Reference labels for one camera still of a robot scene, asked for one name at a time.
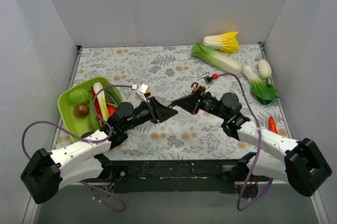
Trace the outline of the orange padlock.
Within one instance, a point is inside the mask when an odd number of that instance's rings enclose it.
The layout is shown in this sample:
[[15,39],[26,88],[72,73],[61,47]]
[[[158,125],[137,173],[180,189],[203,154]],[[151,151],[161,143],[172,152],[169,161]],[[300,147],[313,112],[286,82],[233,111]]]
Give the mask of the orange padlock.
[[198,89],[199,84],[197,82],[192,83],[191,88],[192,91],[195,92]]

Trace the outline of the yellow padlock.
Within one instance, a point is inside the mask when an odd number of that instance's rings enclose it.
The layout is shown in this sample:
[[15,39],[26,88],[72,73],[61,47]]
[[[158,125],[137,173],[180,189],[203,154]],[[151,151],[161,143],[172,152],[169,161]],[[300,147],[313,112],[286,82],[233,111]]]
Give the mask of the yellow padlock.
[[145,92],[145,94],[144,94],[146,97],[147,96],[150,96],[151,95],[151,92],[149,91],[149,90],[147,90],[146,92]]

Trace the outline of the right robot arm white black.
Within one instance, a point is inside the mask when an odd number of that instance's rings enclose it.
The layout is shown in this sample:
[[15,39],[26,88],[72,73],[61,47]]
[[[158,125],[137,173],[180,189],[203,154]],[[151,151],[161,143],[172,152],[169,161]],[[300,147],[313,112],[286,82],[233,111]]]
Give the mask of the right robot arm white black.
[[265,159],[256,154],[252,159],[243,157],[243,164],[238,167],[243,180],[248,181],[255,176],[273,178],[310,197],[332,174],[314,141],[308,138],[302,141],[290,139],[258,127],[256,122],[240,112],[242,105],[234,93],[227,92],[217,100],[199,87],[190,95],[174,100],[171,106],[178,106],[191,114],[202,110],[221,118],[224,120],[221,127],[227,136],[260,147],[274,157]]

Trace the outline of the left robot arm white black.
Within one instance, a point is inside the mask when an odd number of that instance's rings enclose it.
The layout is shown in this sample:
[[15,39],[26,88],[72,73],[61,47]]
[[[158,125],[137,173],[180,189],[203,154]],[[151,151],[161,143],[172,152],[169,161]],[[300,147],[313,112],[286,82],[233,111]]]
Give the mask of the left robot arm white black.
[[147,121],[161,123],[177,115],[178,111],[151,97],[138,107],[121,103],[107,123],[67,147],[54,151],[41,148],[34,152],[21,174],[21,180],[36,204],[51,199],[59,189],[85,179],[108,181],[112,169],[96,158],[127,139],[127,131]]

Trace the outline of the floral table mat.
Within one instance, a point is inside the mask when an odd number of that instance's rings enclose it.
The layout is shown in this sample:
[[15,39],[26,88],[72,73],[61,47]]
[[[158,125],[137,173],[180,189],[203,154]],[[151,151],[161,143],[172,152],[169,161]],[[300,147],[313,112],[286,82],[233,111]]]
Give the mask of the floral table mat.
[[[104,76],[114,84],[121,84],[124,101],[138,106],[140,98],[129,90],[129,84],[145,83],[151,94],[162,104],[188,95],[191,84],[202,83],[206,72],[217,69],[191,54],[190,45],[91,47],[81,52],[74,84],[95,76]],[[242,103],[242,113],[258,118],[262,127],[273,118],[281,136],[290,135],[278,101],[260,104],[250,92],[244,75],[222,76],[214,81],[211,93],[220,98],[225,92],[235,93]],[[128,132],[121,145],[106,153],[112,160],[196,160],[239,159],[255,147],[229,138],[221,128],[222,120],[200,111],[191,115],[183,110],[164,123],[142,124]]]

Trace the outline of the orange bell pepper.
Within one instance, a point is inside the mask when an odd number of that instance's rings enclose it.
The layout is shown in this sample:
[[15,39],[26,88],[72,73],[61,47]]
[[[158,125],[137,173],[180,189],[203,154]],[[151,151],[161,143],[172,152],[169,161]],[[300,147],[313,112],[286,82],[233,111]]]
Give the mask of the orange bell pepper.
[[108,110],[108,115],[109,115],[109,116],[112,116],[113,113],[116,111],[116,107],[113,106],[113,105],[108,104],[108,105],[107,105],[107,110]]

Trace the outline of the green beans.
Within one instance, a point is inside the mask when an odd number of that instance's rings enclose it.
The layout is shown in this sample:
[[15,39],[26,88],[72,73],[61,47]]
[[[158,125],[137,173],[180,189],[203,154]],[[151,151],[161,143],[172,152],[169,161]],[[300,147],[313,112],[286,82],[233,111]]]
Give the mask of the green beans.
[[106,99],[114,105],[119,105],[123,102],[119,90],[115,87],[109,87],[104,90]]

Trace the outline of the green napa cabbage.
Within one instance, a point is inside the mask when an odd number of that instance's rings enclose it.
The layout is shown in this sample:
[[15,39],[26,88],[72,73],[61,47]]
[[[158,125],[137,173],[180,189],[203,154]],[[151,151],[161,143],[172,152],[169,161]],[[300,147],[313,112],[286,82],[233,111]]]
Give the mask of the green napa cabbage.
[[214,50],[200,43],[196,43],[192,47],[191,53],[193,56],[222,71],[240,74],[243,68],[241,63],[229,58],[223,52]]

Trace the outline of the white leek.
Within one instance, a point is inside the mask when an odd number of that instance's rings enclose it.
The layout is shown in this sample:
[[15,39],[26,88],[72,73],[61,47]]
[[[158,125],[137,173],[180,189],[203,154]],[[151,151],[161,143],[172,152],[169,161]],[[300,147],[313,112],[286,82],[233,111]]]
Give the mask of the white leek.
[[101,111],[101,117],[107,121],[109,118],[109,113],[106,105],[106,98],[105,98],[105,92],[103,89],[103,86],[100,82],[96,82],[93,85],[93,91],[96,95],[96,100],[98,101],[100,111]]

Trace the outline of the red chili pepper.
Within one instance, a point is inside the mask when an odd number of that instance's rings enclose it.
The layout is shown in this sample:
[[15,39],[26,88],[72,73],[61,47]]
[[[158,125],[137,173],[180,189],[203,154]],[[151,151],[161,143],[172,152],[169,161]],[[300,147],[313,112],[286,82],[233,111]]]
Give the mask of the red chili pepper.
[[[93,86],[91,86],[91,91],[92,91],[92,97],[94,98],[94,96],[95,96],[96,93],[95,93],[95,91],[94,91]],[[94,101],[94,105],[95,105],[95,109],[96,109],[97,114],[98,114],[99,116],[102,116],[101,108],[100,108],[98,99],[96,99],[96,100]]]

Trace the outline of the white radish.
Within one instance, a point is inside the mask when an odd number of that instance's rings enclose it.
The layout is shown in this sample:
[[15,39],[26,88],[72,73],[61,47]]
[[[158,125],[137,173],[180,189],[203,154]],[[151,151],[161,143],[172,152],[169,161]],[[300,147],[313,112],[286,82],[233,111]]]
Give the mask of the white radish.
[[272,75],[272,69],[268,63],[268,61],[261,59],[258,62],[258,69],[259,69],[259,74],[262,79],[268,79]]

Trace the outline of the brown mushroom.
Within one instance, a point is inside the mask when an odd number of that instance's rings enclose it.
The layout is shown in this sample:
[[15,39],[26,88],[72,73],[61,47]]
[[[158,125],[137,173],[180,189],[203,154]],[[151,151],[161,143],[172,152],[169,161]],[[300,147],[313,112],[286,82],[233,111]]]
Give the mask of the brown mushroom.
[[89,107],[87,104],[79,104],[73,109],[73,116],[75,118],[85,118],[89,114]]

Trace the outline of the green round cabbage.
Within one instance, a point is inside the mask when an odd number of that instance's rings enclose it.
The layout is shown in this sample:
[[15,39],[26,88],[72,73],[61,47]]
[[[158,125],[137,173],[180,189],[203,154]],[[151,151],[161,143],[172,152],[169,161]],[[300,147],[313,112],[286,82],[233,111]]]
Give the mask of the green round cabbage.
[[90,100],[90,94],[85,89],[77,89],[70,93],[69,100],[70,103],[74,106],[79,104],[87,104]]

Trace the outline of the green plastic basket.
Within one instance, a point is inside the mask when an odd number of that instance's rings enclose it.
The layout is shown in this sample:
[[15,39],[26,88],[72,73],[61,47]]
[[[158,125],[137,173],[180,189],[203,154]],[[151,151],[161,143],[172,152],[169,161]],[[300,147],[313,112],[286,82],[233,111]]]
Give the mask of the green plastic basket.
[[97,130],[98,121],[97,119],[93,121],[94,118],[92,114],[94,114],[94,112],[92,111],[92,106],[90,107],[89,114],[86,117],[76,118],[73,115],[75,105],[71,102],[70,96],[72,92],[84,89],[90,94],[90,100],[92,100],[92,86],[96,82],[100,82],[103,86],[111,83],[108,78],[104,76],[97,76],[71,87],[69,90],[61,94],[57,101],[58,109],[65,129],[74,133],[78,137],[82,136],[84,133]]

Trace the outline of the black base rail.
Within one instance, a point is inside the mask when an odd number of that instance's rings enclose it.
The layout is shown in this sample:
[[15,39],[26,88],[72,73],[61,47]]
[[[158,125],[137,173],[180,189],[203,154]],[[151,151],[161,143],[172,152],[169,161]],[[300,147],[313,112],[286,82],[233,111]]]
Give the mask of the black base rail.
[[220,192],[236,193],[248,168],[238,159],[111,161],[99,157],[102,172],[89,182],[113,184],[116,193]]

